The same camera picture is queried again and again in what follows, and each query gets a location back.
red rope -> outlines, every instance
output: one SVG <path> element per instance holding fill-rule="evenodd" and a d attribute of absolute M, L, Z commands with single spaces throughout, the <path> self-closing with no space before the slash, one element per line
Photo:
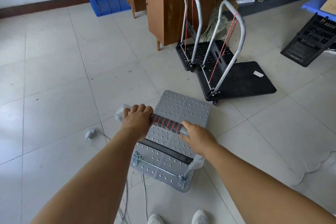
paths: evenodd
<path fill-rule="evenodd" d="M 185 42 L 184 42 L 184 53 L 187 53 L 187 21 L 188 21 L 188 0 L 187 0 L 187 14 L 185 15 Z"/>
<path fill-rule="evenodd" d="M 192 27 L 194 27 L 194 0 L 191 0 Z"/>
<path fill-rule="evenodd" d="M 226 43 L 226 39 L 228 38 L 228 35 L 229 35 L 229 33 L 230 33 L 230 30 L 231 30 L 231 27 L 232 27 L 233 21 L 235 20 L 235 18 L 236 18 L 236 16 L 237 16 L 237 14 L 238 14 L 238 13 L 236 13 L 236 14 L 234 15 L 234 17 L 233 17 L 233 20 L 232 20 L 232 22 L 231 22 L 231 25 L 230 25 L 230 27 L 229 27 L 229 31 L 228 31 L 228 32 L 227 32 L 227 34 L 226 34 L 226 37 L 225 37 L 225 40 L 224 40 L 224 43 L 223 43 L 222 49 L 220 50 L 220 53 L 219 53 L 219 55 L 218 55 L 218 59 L 217 59 L 217 61 L 216 61 L 215 67 L 214 67 L 214 69 L 212 70 L 212 74 L 211 74 L 211 77 L 210 77 L 210 80 L 209 80 L 209 82 L 211 81 L 211 78 L 212 78 L 212 76 L 213 76 L 213 73 L 215 72 L 215 69 L 216 69 L 216 66 L 217 66 L 218 60 L 219 60 L 219 58 L 220 58 L 220 56 L 221 56 L 222 50 L 223 50 L 223 48 L 224 48 L 224 45 L 225 45 L 225 43 Z M 234 24 L 234 27 L 233 27 L 233 29 L 232 29 L 232 32 L 231 32 L 231 35 L 232 35 L 233 31 L 235 30 L 236 24 L 237 24 L 237 20 L 236 20 L 236 23 Z"/>

brown baseboard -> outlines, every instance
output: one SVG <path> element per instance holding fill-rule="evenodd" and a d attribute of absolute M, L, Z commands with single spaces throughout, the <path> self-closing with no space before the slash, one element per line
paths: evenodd
<path fill-rule="evenodd" d="M 89 0 L 49 0 L 27 5 L 18 5 L 0 9 L 0 19 L 22 14 L 31 14 L 56 8 L 88 3 Z"/>

handle grip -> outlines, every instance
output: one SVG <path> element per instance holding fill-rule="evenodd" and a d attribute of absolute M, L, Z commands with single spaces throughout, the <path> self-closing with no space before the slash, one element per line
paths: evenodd
<path fill-rule="evenodd" d="M 178 135 L 184 135 L 186 137 L 189 137 L 187 129 L 181 123 L 170 120 L 155 113 L 152 113 L 149 119 L 154 126 L 158 126 Z"/>

person's left arm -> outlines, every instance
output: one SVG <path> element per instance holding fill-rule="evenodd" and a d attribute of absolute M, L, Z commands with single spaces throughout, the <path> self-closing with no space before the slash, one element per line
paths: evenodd
<path fill-rule="evenodd" d="M 124 192 L 132 152 L 150 128 L 150 106 L 124 109 L 119 132 L 65 184 L 31 224 L 113 223 Z"/>

white shoe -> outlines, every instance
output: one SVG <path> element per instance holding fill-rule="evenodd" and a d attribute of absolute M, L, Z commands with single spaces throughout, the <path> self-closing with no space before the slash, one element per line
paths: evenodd
<path fill-rule="evenodd" d="M 147 224 L 164 224 L 162 218 L 158 214 L 152 214 L 149 219 Z"/>
<path fill-rule="evenodd" d="M 208 215 L 203 210 L 197 210 L 192 218 L 191 224 L 209 224 Z"/>

